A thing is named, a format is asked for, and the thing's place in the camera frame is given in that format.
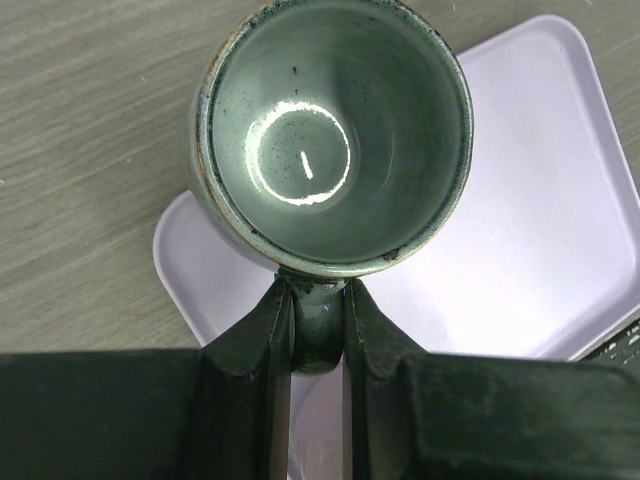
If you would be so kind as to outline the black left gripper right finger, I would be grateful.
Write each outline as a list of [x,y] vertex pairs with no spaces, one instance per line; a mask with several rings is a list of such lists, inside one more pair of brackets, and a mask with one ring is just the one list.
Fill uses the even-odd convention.
[[639,381],[591,362],[434,354],[345,290],[347,479],[635,479]]

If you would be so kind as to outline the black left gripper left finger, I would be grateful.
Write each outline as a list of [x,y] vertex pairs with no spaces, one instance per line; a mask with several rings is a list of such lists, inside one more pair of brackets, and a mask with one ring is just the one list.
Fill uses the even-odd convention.
[[1,358],[5,479],[283,479],[292,293],[201,349]]

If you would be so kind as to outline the grey ceramic mug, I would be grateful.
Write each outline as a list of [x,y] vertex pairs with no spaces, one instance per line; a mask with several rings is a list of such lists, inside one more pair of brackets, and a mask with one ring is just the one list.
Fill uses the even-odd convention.
[[442,36],[399,1],[271,1],[205,68],[184,150],[199,207],[292,288],[292,368],[330,371],[357,277],[424,247],[467,182],[474,115]]

